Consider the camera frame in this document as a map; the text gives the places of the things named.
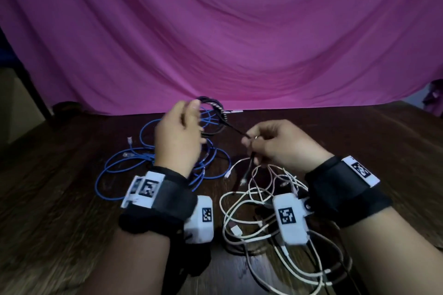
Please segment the wooden table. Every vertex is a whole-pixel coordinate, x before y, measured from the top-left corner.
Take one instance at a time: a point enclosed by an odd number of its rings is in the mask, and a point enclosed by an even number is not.
[[[77,292],[109,242],[120,213],[119,202],[95,195],[94,181],[104,162],[126,148],[126,137],[133,136],[136,145],[141,127],[158,117],[81,115],[44,123],[1,154],[0,294]],[[229,119],[241,130],[263,120],[289,119],[329,151],[352,154],[381,178],[382,188],[401,215],[431,243],[443,247],[441,119],[402,102],[247,111]],[[152,142],[152,131],[147,129],[146,142]],[[240,136],[232,130],[225,129],[212,140],[231,158],[245,155]],[[223,157],[217,158],[208,173],[221,173],[226,166]],[[145,172],[142,165],[131,172],[106,174],[100,188],[107,196],[119,196],[133,175]],[[200,276],[188,276],[179,294],[267,293],[252,278],[245,258],[227,253],[222,244],[219,198],[235,181],[234,173],[227,180],[205,181],[197,190],[214,202],[212,261]],[[241,214],[252,215],[247,208]],[[300,267],[313,270],[302,248],[292,253]],[[252,257],[252,265],[281,291],[308,294],[312,290],[290,276],[271,249]]]

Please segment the white marker tag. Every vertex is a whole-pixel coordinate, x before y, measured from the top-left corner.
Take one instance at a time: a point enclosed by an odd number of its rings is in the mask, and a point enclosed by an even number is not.
[[[363,167],[352,156],[347,156],[342,160],[347,164],[354,172],[357,173],[371,188],[380,182],[379,178]]]

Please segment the forearm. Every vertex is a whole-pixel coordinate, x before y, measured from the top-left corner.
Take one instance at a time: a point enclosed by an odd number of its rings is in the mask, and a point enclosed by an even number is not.
[[[393,208],[341,230],[371,294],[440,294],[443,254]]]
[[[133,235],[118,229],[80,294],[160,294],[169,247],[166,236],[154,232]]]

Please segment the coiled blue cable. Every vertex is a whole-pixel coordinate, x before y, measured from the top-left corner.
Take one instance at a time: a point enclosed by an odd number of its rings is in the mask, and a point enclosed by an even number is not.
[[[211,113],[211,111],[208,111],[207,109],[204,109],[204,111],[205,112],[202,113],[202,122],[205,123],[203,125],[203,127],[207,127],[209,124],[219,124],[219,120],[217,118],[214,118],[216,116],[215,113]],[[147,126],[149,126],[150,124],[152,124],[154,122],[158,122],[158,121],[160,121],[160,119],[151,120],[145,126],[143,126],[142,129],[140,130],[139,139],[140,139],[140,143],[143,145],[143,147],[133,147],[132,140],[129,139],[129,148],[128,149],[124,149],[122,151],[115,153],[105,162],[105,168],[98,175],[98,177],[95,181],[95,184],[94,184],[94,190],[95,190],[95,193],[97,194],[97,196],[99,196],[100,198],[105,199],[107,201],[118,201],[118,200],[122,200],[123,198],[125,198],[124,196],[123,197],[115,197],[115,198],[103,196],[103,194],[98,190],[98,183],[99,183],[100,179],[102,178],[103,174],[105,174],[105,173],[121,173],[124,171],[129,171],[131,169],[134,169],[134,168],[140,166],[141,164],[145,163],[146,161],[149,161],[151,163],[154,162],[155,155],[152,153],[149,153],[154,150],[154,146],[146,144],[142,139],[142,135],[143,135],[144,129]],[[228,167],[223,174],[216,175],[216,176],[206,176],[206,174],[205,174],[206,167],[209,166],[211,164],[211,162],[215,159],[217,152],[222,152],[226,155],[226,158],[228,159]],[[111,162],[112,160],[116,159],[119,155],[122,156],[123,158],[117,159],[116,161]],[[112,167],[114,167],[117,164],[120,164],[120,163],[127,161],[127,160],[134,160],[134,159],[139,159],[140,162],[134,164],[133,166],[131,166],[129,168],[124,168],[124,169],[119,169],[119,170],[112,170],[111,169]],[[228,172],[230,167],[231,167],[231,158],[229,157],[228,153],[226,153],[221,148],[214,147],[211,140],[207,139],[206,153],[203,156],[203,158],[195,164],[194,169],[193,169],[192,175],[195,176],[195,178],[191,181],[191,183],[189,183],[190,186],[195,185],[192,188],[192,191],[195,192],[197,190],[197,188],[200,186],[200,184],[203,182],[203,180],[215,180],[220,177],[223,177]]]

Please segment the white cable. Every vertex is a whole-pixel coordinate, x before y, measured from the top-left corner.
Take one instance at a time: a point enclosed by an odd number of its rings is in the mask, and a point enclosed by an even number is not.
[[[225,178],[228,178],[231,173],[232,170],[234,169],[234,167],[239,164],[241,161],[244,160],[248,160],[249,158],[244,158],[244,159],[240,159],[238,160],[228,171],[227,173],[224,175]],[[261,240],[266,240],[268,238],[272,238],[274,236],[276,236],[280,230],[276,230],[272,233],[269,233],[269,226],[274,224],[276,222],[276,218],[275,218],[275,214],[273,213],[272,215],[268,216],[267,218],[263,219],[263,220],[259,220],[259,221],[244,221],[244,220],[240,220],[240,219],[235,219],[233,216],[234,214],[237,212],[237,210],[244,204],[256,204],[256,205],[267,205],[270,204],[268,201],[274,197],[274,190],[275,190],[275,182],[276,180],[280,180],[280,184],[291,184],[291,190],[294,194],[297,195],[299,189],[303,189],[305,191],[308,191],[308,187],[303,184],[301,181],[297,180],[297,178],[293,175],[291,175],[286,169],[278,167],[276,165],[273,164],[269,164],[267,166],[269,175],[270,175],[270,182],[269,185],[266,188],[260,188],[257,184],[257,182],[255,181],[255,176],[257,175],[258,169],[260,168],[260,166],[256,166],[252,172],[251,172],[251,178],[249,179],[248,182],[248,189],[245,192],[227,192],[225,193],[222,197],[220,197],[219,200],[219,205],[220,205],[220,210],[222,211],[224,217],[223,217],[223,227],[222,227],[222,236],[224,238],[224,240],[231,245],[234,246],[238,246],[238,245],[242,245],[244,247],[245,250],[245,255],[246,255],[246,261],[249,267],[249,270],[251,270],[251,273],[256,277],[256,279],[266,288],[268,288],[270,291],[279,294],[279,295],[287,295],[281,291],[279,291],[278,289],[275,289],[274,287],[272,287],[271,285],[269,285],[268,283],[266,283],[263,279],[261,279],[257,273],[252,269],[251,266],[251,262],[250,262],[250,258],[249,258],[249,254],[248,254],[248,249],[247,249],[247,244],[251,243],[251,242],[258,242]],[[277,174],[274,169],[278,169],[280,171],[283,172],[283,174]],[[232,204],[230,206],[230,208],[225,211],[223,206],[222,206],[222,201],[225,197],[229,196],[229,195],[240,195],[240,197],[238,198],[238,200]],[[242,231],[240,230],[240,228],[238,226],[231,226],[230,229],[228,229],[228,225],[232,224],[232,223],[238,223],[238,224],[243,224],[243,225],[255,225],[258,226],[259,229],[255,232],[253,232],[252,234],[248,234],[248,235],[243,235]],[[235,235],[231,229],[233,229],[235,227],[235,231],[237,233],[237,235]],[[331,244],[333,246],[333,248],[338,252],[339,255],[339,259],[340,261],[343,263],[343,253],[341,252],[340,248],[334,243],[332,242],[330,239],[326,238],[325,236],[315,232],[315,231],[311,231],[309,230],[310,233],[318,236],[319,238],[323,239],[324,241],[328,242],[329,244]],[[297,267],[297,265],[292,261],[289,252],[287,250],[287,248],[284,245],[281,245],[280,248],[283,252],[283,255],[286,257],[286,259],[289,261],[289,264],[286,262],[284,256],[280,253],[280,250],[278,249],[278,247],[275,245],[275,241],[274,239],[272,239],[272,246],[275,250],[275,252],[277,253],[278,257],[280,258],[281,262],[283,263],[283,265],[285,266],[285,268],[292,274],[294,275],[298,280],[305,282],[307,284],[311,284],[313,286],[316,286],[316,288],[313,290],[313,292],[310,295],[316,295],[318,294],[318,292],[320,292],[321,288],[324,286],[331,286],[333,284],[335,284],[336,282],[341,281],[342,279],[344,279],[346,277],[346,274],[342,274],[340,277],[338,277],[336,280],[334,281],[324,281],[323,278],[326,274],[329,274],[333,271],[335,271],[336,269],[338,269],[341,264],[338,262],[336,263],[334,266],[332,266],[331,268],[327,268],[325,270],[323,270],[322,267],[322,263],[320,260],[320,256],[317,253],[317,250],[314,247],[314,244],[312,243],[312,241],[309,239],[311,245],[312,245],[312,249],[315,255],[315,258],[317,259],[317,264],[318,264],[318,268],[319,268],[319,272],[314,272],[314,273],[308,273],[305,271],[302,271],[299,267]],[[349,261],[349,266],[345,267],[347,270],[349,270],[352,266],[352,260],[350,259]],[[318,278],[318,280],[310,280],[310,279],[306,279],[305,277],[309,277],[309,278]]]

